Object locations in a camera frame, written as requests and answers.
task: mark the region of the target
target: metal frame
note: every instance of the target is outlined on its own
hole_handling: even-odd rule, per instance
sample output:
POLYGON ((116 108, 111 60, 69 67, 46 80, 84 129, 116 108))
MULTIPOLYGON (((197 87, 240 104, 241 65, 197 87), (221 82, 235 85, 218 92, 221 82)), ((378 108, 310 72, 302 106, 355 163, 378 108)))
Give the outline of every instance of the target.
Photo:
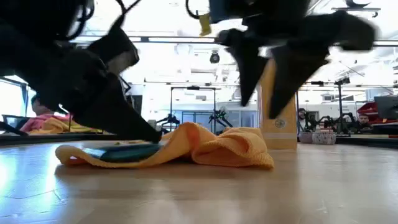
POLYGON ((24 104, 25 104, 25 116, 27 116, 27 106, 29 104, 28 100, 29 100, 29 96, 28 96, 28 91, 27 91, 27 84, 26 83, 22 83, 21 85, 21 90, 22 90, 22 97, 24 100, 24 104))
POLYGON ((299 91, 297 91, 297 92, 296 92, 296 119, 297 119, 297 121, 296 121, 296 126, 297 126, 297 134, 300 134, 299 109, 300 109, 300 106, 299 106, 299 91))
MULTIPOLYGON (((81 35, 73 40, 77 45, 88 45, 104 36, 107 31, 91 30, 90 32, 100 32, 101 35, 81 35)), ((176 37, 176 36, 137 36, 128 35, 131 42, 134 43, 149 43, 149 44, 218 44, 215 37, 176 37)), ((375 40, 374 47, 398 47, 397 40, 375 40)))
POLYGON ((213 116, 216 117, 216 88, 215 87, 199 87, 199 86, 172 86, 170 88, 170 114, 173 114, 173 90, 174 89, 185 89, 185 90, 213 90, 214 92, 214 108, 213 108, 213 116))
POLYGON ((337 132, 338 132, 338 134, 340 134, 341 128, 343 127, 343 100, 341 99, 341 84, 340 83, 337 83, 337 88, 338 88, 338 107, 340 110, 340 130, 337 129, 337 132))
POLYGON ((21 86, 22 84, 26 84, 26 83, 15 81, 15 80, 12 80, 12 79, 6 78, 6 77, 0 77, 0 80, 4 80, 5 82, 8 82, 9 84, 16 85, 16 86, 21 86))

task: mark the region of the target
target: desk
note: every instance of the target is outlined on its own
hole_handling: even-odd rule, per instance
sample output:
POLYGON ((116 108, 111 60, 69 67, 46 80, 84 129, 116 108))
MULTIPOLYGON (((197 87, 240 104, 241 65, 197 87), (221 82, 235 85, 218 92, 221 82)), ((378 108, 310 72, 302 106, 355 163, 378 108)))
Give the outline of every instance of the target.
POLYGON ((111 170, 60 166, 57 146, 0 149, 0 223, 398 220, 398 151, 302 144, 271 151, 272 172, 190 164, 111 170))
POLYGON ((353 134, 349 137, 337 137, 337 144, 351 144, 357 147, 372 146, 384 149, 398 149, 398 138, 396 135, 382 134, 353 134))

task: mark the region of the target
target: orange cloth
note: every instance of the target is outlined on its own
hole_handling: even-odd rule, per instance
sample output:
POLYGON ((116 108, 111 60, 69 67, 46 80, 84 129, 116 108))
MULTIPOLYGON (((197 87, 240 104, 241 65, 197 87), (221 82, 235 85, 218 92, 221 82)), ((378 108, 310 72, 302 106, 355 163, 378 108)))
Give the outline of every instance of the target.
POLYGON ((169 141, 162 149, 140 162, 104 162, 73 146, 60 146, 55 154, 64 165, 89 163, 107 168, 150 167, 182 156, 189 156, 194 163, 203 165, 274 167, 274 160, 268 154, 264 138, 257 128, 230 128, 215 136, 199 124, 184 123, 166 134, 163 140, 166 139, 169 141))
MULTIPOLYGON (((35 129, 29 131, 29 134, 60 134, 69 132, 69 119, 57 119, 57 118, 49 118, 46 119, 40 129, 35 129)), ((70 123, 70 132, 71 133, 79 133, 79 132, 101 132, 100 130, 87 128, 79 125, 78 123, 71 120, 70 123)))

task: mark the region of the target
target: window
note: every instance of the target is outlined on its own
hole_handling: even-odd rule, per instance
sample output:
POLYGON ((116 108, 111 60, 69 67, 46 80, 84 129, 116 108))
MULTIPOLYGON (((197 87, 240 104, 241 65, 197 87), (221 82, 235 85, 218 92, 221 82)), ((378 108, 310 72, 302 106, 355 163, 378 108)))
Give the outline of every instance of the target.
POLYGON ((342 101, 354 101, 354 96, 342 96, 342 101))
POLYGON ((25 116, 25 104, 19 85, 0 80, 0 104, 0 114, 25 116))
POLYGON ((335 99, 335 96, 332 96, 332 95, 324 95, 323 96, 324 101, 332 101, 334 99, 335 99))
POLYGON ((239 111, 227 111, 225 116, 226 120, 234 127, 240 127, 240 114, 239 111))
POLYGON ((241 127, 258 128, 257 111, 241 111, 241 127))

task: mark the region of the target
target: person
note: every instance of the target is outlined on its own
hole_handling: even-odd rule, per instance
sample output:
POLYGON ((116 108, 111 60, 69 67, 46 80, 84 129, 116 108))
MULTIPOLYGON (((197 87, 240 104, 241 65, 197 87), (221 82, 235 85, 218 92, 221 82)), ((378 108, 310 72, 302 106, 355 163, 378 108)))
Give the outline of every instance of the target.
POLYGON ((297 125, 300 128, 300 131, 304 132, 304 128, 305 128, 305 113, 307 111, 304 108, 299 108, 298 109, 298 121, 297 121, 297 125))
POLYGON ((30 102, 32 103, 32 110, 36 114, 36 117, 29 119, 26 124, 21 127, 20 131, 26 133, 40 129, 44 121, 54 117, 54 111, 48 109, 40 103, 39 95, 33 96, 30 102))
POLYGON ((36 114, 36 116, 40 116, 43 114, 54 114, 54 111, 40 104, 40 99, 38 95, 34 95, 30 102, 32 103, 32 111, 36 114))
POLYGON ((369 117, 366 114, 360 114, 357 123, 359 129, 372 128, 372 125, 369 124, 369 117))

